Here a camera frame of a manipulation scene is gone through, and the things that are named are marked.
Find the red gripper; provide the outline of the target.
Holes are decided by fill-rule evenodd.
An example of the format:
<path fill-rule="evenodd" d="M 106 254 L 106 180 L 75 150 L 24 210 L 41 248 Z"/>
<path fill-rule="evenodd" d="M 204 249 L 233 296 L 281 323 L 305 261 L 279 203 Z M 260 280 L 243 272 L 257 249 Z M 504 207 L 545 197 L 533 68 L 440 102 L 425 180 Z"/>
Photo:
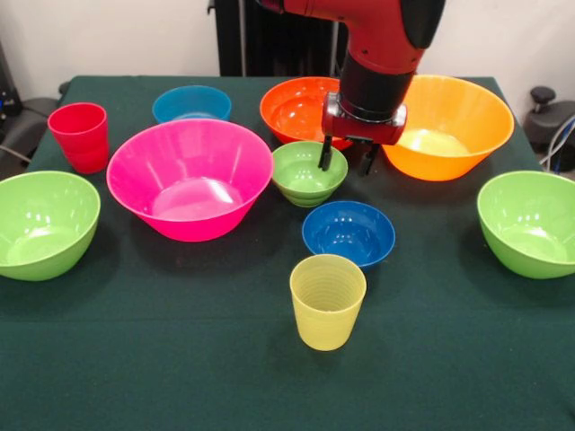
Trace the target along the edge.
<path fill-rule="evenodd" d="M 322 130 L 325 134 L 318 167 L 328 171 L 332 159 L 332 138 L 356 138 L 373 142 L 370 149 L 361 158 L 358 172 L 368 175 L 377 157 L 377 145 L 394 145 L 403 132 L 403 123 L 366 122 L 352 117 L 336 117 L 326 114 L 322 119 Z"/>

